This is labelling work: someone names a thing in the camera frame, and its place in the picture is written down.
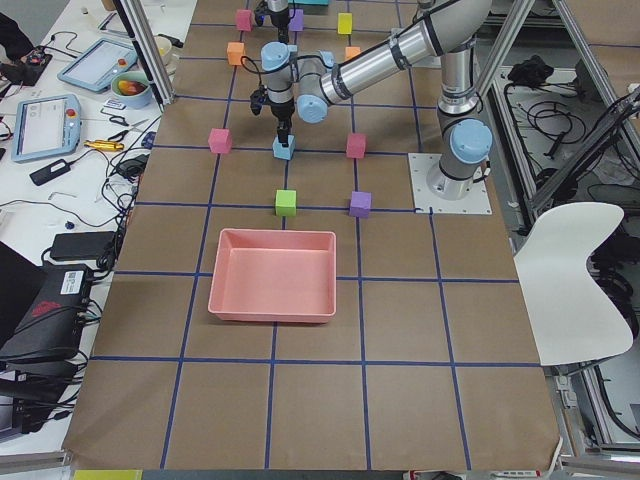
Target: white chair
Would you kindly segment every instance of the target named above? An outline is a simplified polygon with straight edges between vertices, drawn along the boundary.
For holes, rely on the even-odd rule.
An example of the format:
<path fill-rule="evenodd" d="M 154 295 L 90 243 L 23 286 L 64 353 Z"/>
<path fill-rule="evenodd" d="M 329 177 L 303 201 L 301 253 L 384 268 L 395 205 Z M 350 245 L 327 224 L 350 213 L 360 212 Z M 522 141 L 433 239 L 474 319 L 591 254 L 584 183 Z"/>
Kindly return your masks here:
<path fill-rule="evenodd" d="M 571 203 L 542 214 L 515 256 L 542 365 L 567 365 L 627 351 L 631 330 L 587 271 L 589 255 L 620 224 L 606 203 Z"/>

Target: toy fruit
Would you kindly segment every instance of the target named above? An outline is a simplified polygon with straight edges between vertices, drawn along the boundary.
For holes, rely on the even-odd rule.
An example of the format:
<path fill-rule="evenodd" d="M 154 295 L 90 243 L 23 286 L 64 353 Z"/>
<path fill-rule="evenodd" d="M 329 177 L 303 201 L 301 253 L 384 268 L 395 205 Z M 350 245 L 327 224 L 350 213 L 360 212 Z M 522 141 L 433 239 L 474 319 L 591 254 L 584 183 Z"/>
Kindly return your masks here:
<path fill-rule="evenodd" d="M 146 90 L 147 86 L 140 82 L 132 80 L 120 80 L 118 81 L 118 90 L 125 96 L 138 95 Z"/>

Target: blue bowl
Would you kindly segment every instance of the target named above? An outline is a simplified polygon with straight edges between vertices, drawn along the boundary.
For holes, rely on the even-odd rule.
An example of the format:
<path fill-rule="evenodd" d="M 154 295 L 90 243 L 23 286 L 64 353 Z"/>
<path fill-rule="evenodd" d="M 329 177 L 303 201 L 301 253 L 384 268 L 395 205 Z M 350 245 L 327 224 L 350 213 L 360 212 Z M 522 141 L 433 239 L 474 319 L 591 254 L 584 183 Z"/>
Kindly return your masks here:
<path fill-rule="evenodd" d="M 118 82 L 120 80 L 140 82 L 143 85 L 146 85 L 147 88 L 137 95 L 123 95 L 118 88 Z M 147 76 L 144 74 L 144 72 L 141 71 L 124 72 L 120 75 L 116 75 L 111 81 L 111 92 L 113 93 L 113 96 L 118 99 L 118 101 L 122 102 L 127 107 L 134 109 L 144 108 L 149 105 L 149 103 L 151 102 L 151 97 L 153 96 L 153 92 L 151 91 L 151 87 L 149 86 L 149 80 L 147 80 Z"/>

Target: pink plastic bin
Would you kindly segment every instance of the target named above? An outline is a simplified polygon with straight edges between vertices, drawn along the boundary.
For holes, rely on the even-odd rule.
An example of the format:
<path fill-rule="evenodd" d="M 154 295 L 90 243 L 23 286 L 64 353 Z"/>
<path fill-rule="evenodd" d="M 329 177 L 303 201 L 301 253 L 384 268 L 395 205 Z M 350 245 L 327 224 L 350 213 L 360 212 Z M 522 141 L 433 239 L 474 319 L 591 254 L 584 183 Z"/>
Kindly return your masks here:
<path fill-rule="evenodd" d="M 209 311 L 222 320 L 326 323 L 336 313 L 333 232 L 220 232 Z"/>

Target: bowl of toy fruit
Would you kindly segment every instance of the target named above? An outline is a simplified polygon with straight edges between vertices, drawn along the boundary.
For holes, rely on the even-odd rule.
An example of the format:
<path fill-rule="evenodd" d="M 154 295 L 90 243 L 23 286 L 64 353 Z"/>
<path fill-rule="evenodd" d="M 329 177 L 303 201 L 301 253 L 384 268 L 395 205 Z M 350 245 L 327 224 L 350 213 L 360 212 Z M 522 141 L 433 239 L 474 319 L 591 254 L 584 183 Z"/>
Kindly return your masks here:
<path fill-rule="evenodd" d="M 113 96 L 129 108 L 143 108 L 151 101 L 151 87 L 144 72 L 124 72 L 111 81 Z"/>

